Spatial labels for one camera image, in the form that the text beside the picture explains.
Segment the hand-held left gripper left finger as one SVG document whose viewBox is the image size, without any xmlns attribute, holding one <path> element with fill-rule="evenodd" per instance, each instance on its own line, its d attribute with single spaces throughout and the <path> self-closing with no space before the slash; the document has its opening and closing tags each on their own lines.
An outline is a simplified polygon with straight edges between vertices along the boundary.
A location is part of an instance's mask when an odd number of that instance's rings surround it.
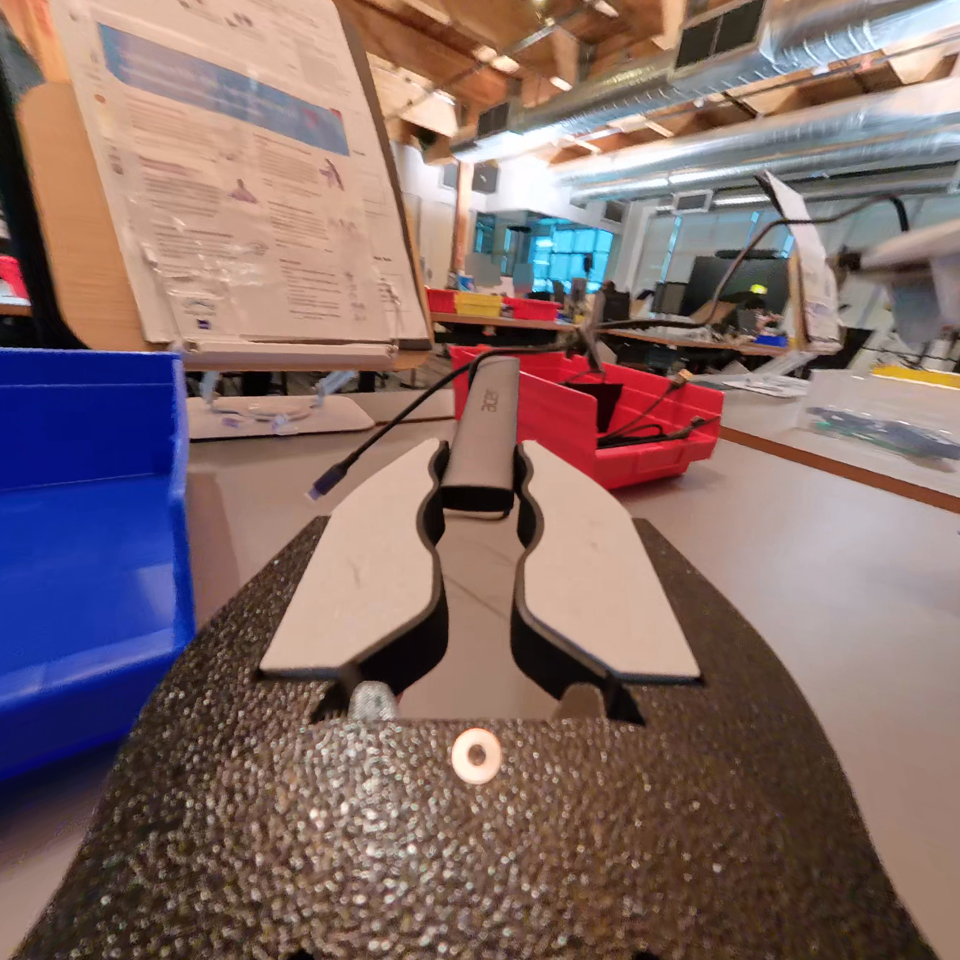
<svg viewBox="0 0 960 960">
<path fill-rule="evenodd" d="M 449 611 L 437 545 L 450 444 L 429 438 L 332 511 L 259 672 L 266 678 L 417 682 L 442 661 Z"/>
</svg>

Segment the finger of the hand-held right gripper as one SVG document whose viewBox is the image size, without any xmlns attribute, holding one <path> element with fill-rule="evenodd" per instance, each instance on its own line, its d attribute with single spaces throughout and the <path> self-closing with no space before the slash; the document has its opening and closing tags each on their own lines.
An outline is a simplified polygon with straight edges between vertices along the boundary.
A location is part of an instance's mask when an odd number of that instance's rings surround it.
<svg viewBox="0 0 960 960">
<path fill-rule="evenodd" d="M 893 238 L 860 254 L 861 272 L 959 272 L 958 238 Z"/>
</svg>

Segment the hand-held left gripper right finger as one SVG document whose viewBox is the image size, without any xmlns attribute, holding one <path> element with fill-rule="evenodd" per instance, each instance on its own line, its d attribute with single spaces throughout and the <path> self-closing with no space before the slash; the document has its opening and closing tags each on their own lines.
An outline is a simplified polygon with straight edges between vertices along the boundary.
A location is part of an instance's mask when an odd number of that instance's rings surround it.
<svg viewBox="0 0 960 960">
<path fill-rule="evenodd" d="M 524 624 L 599 680 L 691 683 L 702 671 L 628 510 L 534 440 L 517 449 Z"/>
</svg>

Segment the large red plastic bin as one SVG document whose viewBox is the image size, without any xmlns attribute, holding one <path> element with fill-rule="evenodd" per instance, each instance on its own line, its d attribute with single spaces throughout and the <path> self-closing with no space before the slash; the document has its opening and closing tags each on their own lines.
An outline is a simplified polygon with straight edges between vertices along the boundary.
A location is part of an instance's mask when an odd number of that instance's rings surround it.
<svg viewBox="0 0 960 960">
<path fill-rule="evenodd" d="M 608 491 L 682 476 L 691 464 L 714 454 L 724 408 L 724 398 L 716 390 L 687 383 L 650 415 L 645 427 L 603 448 L 598 441 L 641 414 L 664 392 L 667 378 L 611 364 L 595 373 L 585 358 L 567 358 L 554 351 L 517 357 L 517 442 L 538 442 Z M 596 432 L 594 399 L 561 385 L 571 378 L 623 384 L 606 434 Z M 453 388 L 457 421 L 466 403 L 468 381 L 464 373 Z"/>
</svg>

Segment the grey USB hub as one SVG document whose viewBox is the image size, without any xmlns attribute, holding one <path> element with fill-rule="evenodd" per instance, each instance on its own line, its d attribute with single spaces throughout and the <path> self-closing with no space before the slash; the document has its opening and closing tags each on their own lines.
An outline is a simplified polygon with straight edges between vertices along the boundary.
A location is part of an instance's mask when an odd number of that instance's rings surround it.
<svg viewBox="0 0 960 960">
<path fill-rule="evenodd" d="M 440 483 L 444 510 L 489 518 L 504 518 L 513 510 L 520 374 L 520 358 L 509 354 L 484 354 L 471 365 Z"/>
</svg>

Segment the blue plastic bin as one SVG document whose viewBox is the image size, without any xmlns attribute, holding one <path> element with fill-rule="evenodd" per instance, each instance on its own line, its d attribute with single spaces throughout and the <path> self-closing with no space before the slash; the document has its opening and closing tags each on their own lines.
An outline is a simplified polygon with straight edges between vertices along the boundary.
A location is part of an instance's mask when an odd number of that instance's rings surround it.
<svg viewBox="0 0 960 960">
<path fill-rule="evenodd" d="M 1 777 L 126 736 L 196 633 L 170 353 L 1 352 Z"/>
</svg>

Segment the grey desk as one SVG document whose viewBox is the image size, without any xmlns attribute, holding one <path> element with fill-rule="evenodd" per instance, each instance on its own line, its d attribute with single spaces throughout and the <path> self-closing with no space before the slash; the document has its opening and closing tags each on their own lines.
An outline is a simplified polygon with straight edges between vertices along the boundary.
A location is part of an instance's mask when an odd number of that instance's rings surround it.
<svg viewBox="0 0 960 960">
<path fill-rule="evenodd" d="M 320 510 L 453 420 L 398 427 L 328 499 L 311 482 L 359 436 L 190 445 L 187 513 L 203 625 Z M 762 635 L 842 763 L 887 874 L 930 945 L 958 958 L 958 515 L 721 439 L 671 482 L 621 491 Z M 451 637 L 409 718 L 537 718 L 514 665 L 514 521 L 454 514 L 439 545 Z M 2 958 L 73 859 L 115 748 L 2 785 Z"/>
</svg>

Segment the flat yellow bin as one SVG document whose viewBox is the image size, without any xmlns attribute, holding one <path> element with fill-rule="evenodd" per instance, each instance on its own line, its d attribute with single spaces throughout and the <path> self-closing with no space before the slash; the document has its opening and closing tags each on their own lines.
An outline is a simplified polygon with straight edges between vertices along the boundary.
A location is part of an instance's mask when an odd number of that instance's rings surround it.
<svg viewBox="0 0 960 960">
<path fill-rule="evenodd" d="M 907 366 L 881 365 L 871 370 L 871 375 L 906 382 L 926 384 L 959 391 L 959 373 L 944 370 L 927 370 Z"/>
</svg>

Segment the clear plastic box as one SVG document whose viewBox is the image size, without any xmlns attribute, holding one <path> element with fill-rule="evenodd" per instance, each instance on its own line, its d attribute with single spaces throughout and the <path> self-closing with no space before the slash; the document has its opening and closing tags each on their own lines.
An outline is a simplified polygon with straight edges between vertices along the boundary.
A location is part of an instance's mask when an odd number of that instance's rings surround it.
<svg viewBox="0 0 960 960">
<path fill-rule="evenodd" d="M 796 418 L 796 426 L 810 433 L 870 445 L 913 461 L 938 465 L 958 463 L 951 460 L 906 457 L 862 440 L 822 433 L 811 425 L 811 417 L 807 414 L 810 406 L 830 406 L 861 412 L 875 418 L 904 421 L 929 430 L 942 431 L 959 444 L 958 390 L 877 377 L 871 373 L 819 370 L 815 371 L 808 381 L 807 392 L 800 401 Z"/>
</svg>

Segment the white document stand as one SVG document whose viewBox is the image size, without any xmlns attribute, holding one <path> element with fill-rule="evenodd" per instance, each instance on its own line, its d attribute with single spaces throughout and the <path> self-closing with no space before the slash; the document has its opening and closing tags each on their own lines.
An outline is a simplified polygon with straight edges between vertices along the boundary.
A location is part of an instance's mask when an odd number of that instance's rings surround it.
<svg viewBox="0 0 960 960">
<path fill-rule="evenodd" d="M 828 255 L 800 193 L 770 171 L 756 175 L 794 240 L 790 257 L 795 262 L 795 290 L 789 295 L 794 308 L 794 343 L 814 355 L 837 354 L 843 341 L 839 320 L 838 288 Z"/>
</svg>

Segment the blue green electronic parts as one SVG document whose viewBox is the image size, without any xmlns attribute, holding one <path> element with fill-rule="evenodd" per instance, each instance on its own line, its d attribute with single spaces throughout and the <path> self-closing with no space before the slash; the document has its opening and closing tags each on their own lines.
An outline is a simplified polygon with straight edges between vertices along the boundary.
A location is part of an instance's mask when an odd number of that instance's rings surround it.
<svg viewBox="0 0 960 960">
<path fill-rule="evenodd" d="M 959 460 L 958 441 L 942 431 L 831 406 L 810 406 L 806 414 L 811 426 L 822 433 L 862 441 L 905 457 Z"/>
</svg>

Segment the black monitor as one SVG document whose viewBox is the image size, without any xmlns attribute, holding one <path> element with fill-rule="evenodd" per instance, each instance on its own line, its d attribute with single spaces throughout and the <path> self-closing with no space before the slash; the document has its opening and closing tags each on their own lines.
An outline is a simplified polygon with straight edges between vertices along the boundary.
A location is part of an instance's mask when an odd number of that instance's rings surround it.
<svg viewBox="0 0 960 960">
<path fill-rule="evenodd" d="M 679 315 L 692 317 L 708 306 L 716 289 L 734 264 L 732 258 L 696 256 L 692 261 L 679 306 Z M 789 294 L 789 260 L 781 256 L 747 257 L 726 282 L 719 297 L 723 304 L 741 303 L 754 297 L 763 307 L 783 314 Z"/>
</svg>

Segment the black power adapter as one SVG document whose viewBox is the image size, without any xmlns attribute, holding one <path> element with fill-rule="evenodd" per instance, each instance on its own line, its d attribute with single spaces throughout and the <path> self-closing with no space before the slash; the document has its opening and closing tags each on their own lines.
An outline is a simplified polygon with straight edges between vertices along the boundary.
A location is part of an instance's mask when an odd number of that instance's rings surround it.
<svg viewBox="0 0 960 960">
<path fill-rule="evenodd" d="M 596 432 L 599 435 L 604 435 L 609 432 L 611 421 L 614 418 L 622 396 L 623 384 L 608 380 L 589 382 L 585 379 L 571 378 L 562 382 L 560 385 L 566 389 L 593 398 L 596 403 Z"/>
</svg>

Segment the wooden edged table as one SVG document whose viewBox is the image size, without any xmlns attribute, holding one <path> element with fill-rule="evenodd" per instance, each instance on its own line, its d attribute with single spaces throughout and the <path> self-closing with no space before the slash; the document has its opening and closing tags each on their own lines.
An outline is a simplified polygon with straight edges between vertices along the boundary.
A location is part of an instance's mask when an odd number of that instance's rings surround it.
<svg viewBox="0 0 960 960">
<path fill-rule="evenodd" d="M 458 314 L 447 314 L 447 313 L 436 313 L 430 312 L 431 322 L 435 326 L 448 327 L 450 324 L 461 325 L 461 326 L 471 326 L 480 328 L 481 330 L 493 330 L 493 329 L 503 329 L 503 330 L 534 330 L 540 332 L 550 331 L 553 333 L 568 333 L 574 330 L 578 330 L 579 327 L 575 324 L 564 322 L 564 321 L 547 321 L 547 320 L 529 320 L 529 319 L 512 319 L 512 318 L 494 318 L 494 317 L 482 317 L 482 316 L 473 316 L 473 315 L 458 315 Z M 605 333 L 611 337 L 617 337 L 622 340 L 635 341 L 639 343 L 646 343 L 651 345 L 660 345 L 666 346 L 671 349 L 701 349 L 709 350 L 712 352 L 720 351 L 734 351 L 738 354 L 753 355 L 753 356 L 762 356 L 762 357 L 780 357 L 788 354 L 790 352 L 790 346 L 787 345 L 775 345 L 768 343 L 760 343 L 759 341 L 746 341 L 746 342 L 716 342 L 716 341 L 706 341 L 706 340 L 690 340 L 690 339 L 673 339 L 665 337 L 656 337 L 649 334 L 638 333 L 630 329 L 619 329 L 612 328 L 609 330 L 602 330 L 601 333 Z"/>
</svg>

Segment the printed instruction sheet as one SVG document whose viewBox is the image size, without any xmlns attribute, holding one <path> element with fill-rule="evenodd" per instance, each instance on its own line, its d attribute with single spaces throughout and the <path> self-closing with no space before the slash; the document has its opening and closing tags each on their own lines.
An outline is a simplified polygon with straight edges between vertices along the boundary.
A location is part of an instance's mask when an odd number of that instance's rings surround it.
<svg viewBox="0 0 960 960">
<path fill-rule="evenodd" d="M 367 55 L 334 2 L 50 10 L 147 343 L 429 345 Z"/>
</svg>

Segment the wooden document stand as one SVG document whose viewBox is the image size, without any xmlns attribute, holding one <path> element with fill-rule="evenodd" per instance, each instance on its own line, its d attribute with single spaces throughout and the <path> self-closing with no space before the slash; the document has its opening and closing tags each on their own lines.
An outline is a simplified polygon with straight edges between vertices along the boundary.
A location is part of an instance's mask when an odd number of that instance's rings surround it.
<svg viewBox="0 0 960 960">
<path fill-rule="evenodd" d="M 358 30 L 334 3 L 350 42 L 364 49 Z M 370 80 L 367 89 L 376 90 L 370 64 L 362 73 Z M 380 104 L 379 113 L 378 132 L 392 152 Z M 2 2 L 2 122 L 2 207 L 42 347 L 174 354 L 185 372 L 206 379 L 215 374 L 399 374 L 414 371 L 431 353 L 426 292 L 393 155 L 429 344 L 395 352 L 391 359 L 362 356 L 357 346 L 307 357 L 291 352 L 204 357 L 143 338 L 50 2 Z"/>
</svg>

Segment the plain silver air duct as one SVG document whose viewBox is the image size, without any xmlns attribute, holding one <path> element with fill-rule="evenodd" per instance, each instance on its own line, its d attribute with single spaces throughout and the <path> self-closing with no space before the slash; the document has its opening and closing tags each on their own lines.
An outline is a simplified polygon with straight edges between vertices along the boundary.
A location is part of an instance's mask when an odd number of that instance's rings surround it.
<svg viewBox="0 0 960 960">
<path fill-rule="evenodd" d="M 944 78 L 557 164 L 576 204 L 829 173 L 891 159 L 929 162 L 958 147 L 959 79 Z"/>
</svg>

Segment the silver air duct with grilles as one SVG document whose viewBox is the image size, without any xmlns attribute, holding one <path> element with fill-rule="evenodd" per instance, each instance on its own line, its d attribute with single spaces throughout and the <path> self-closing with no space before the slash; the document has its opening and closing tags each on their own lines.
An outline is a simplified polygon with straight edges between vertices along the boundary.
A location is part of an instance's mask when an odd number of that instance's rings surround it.
<svg viewBox="0 0 960 960">
<path fill-rule="evenodd" d="M 954 1 L 749 1 L 703 9 L 677 45 L 624 61 L 537 105 L 501 102 L 451 143 L 460 161 L 538 150 L 614 121 L 652 114 L 958 26 Z"/>
</svg>

